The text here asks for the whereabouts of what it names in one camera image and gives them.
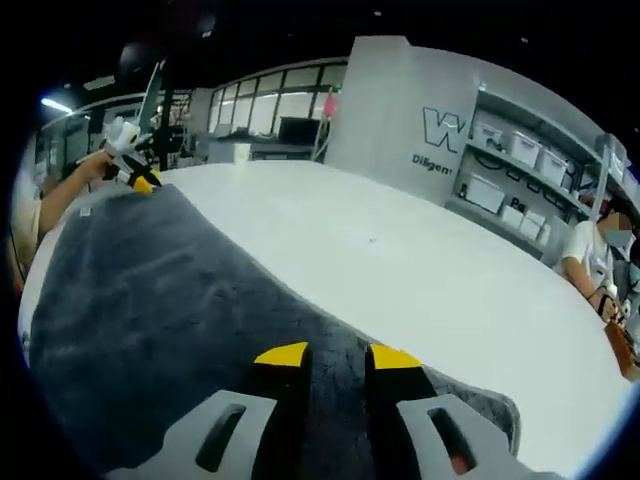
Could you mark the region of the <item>person's left hand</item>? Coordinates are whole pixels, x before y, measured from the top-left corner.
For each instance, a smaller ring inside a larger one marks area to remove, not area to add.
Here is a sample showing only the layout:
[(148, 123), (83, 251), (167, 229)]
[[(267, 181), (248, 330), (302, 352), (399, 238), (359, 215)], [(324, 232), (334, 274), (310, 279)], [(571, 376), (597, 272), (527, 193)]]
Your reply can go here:
[(81, 159), (75, 174), (84, 183), (90, 183), (101, 179), (112, 164), (113, 157), (105, 149), (100, 149)]

